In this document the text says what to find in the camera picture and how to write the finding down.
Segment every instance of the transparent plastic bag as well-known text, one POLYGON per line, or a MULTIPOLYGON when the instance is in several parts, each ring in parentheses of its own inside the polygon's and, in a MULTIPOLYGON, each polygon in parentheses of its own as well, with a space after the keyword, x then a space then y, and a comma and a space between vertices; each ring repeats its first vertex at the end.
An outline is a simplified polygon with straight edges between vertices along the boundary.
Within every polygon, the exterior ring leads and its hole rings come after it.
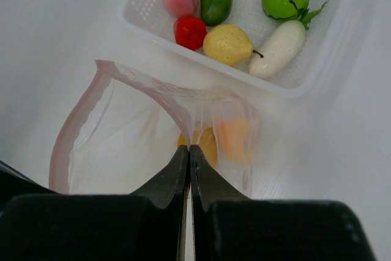
POLYGON ((112 61, 96 64, 53 147, 49 188, 131 193, 170 161, 179 144, 199 144, 215 170, 250 196, 260 115, 245 99, 222 87, 177 87, 112 61))

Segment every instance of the orange fruit in bag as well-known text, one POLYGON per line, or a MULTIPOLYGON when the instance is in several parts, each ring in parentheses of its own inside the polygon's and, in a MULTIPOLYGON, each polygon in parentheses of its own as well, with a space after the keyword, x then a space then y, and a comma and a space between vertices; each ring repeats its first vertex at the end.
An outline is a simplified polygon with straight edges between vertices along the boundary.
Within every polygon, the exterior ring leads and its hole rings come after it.
POLYGON ((254 159, 252 125, 248 120, 217 123, 219 150, 238 164, 250 164, 254 159))
MULTIPOLYGON (((203 129, 201 134, 200 130, 194 130, 191 144, 199 145, 209 164, 212 167, 217 166, 217 144, 212 128, 203 129)), ((182 134, 178 138, 178 147, 181 145, 187 145, 186 139, 182 134)))

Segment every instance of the white radish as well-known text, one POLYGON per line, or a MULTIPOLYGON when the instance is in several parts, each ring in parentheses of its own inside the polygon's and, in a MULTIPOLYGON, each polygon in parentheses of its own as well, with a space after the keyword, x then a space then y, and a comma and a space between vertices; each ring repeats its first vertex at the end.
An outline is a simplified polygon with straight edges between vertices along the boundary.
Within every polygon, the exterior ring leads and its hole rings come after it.
POLYGON ((250 75, 268 79, 286 67, 301 50, 305 40, 302 22, 282 23, 254 54, 250 61, 250 75))

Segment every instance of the pear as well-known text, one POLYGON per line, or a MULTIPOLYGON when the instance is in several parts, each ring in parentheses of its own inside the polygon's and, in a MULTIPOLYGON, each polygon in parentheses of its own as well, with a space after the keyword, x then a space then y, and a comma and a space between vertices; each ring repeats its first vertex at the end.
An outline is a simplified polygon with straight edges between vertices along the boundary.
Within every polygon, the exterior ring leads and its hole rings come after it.
POLYGON ((220 24, 207 33, 203 52, 209 58, 234 66, 258 53, 246 33, 234 24, 220 24))

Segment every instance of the basket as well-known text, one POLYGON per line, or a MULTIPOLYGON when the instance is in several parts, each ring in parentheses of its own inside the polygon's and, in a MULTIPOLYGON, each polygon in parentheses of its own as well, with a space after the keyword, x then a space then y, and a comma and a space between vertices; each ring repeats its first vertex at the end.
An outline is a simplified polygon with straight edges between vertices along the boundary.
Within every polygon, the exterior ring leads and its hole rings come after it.
MULTIPOLYGON (((310 0, 310 10, 319 9, 325 1, 310 0)), ((310 23, 301 52, 269 80, 248 74, 249 61, 229 67, 206 57, 202 50, 195 52, 177 45, 173 33, 175 19, 164 9, 161 0, 121 0, 117 17, 124 28, 170 51, 268 92, 298 97, 312 88, 327 67, 331 52, 338 46, 349 8, 353 5, 351 0, 329 0, 322 13, 310 23)), ((233 0, 232 12, 224 23, 233 23, 243 29, 254 48, 261 47, 278 26, 263 13, 261 0, 233 0)))

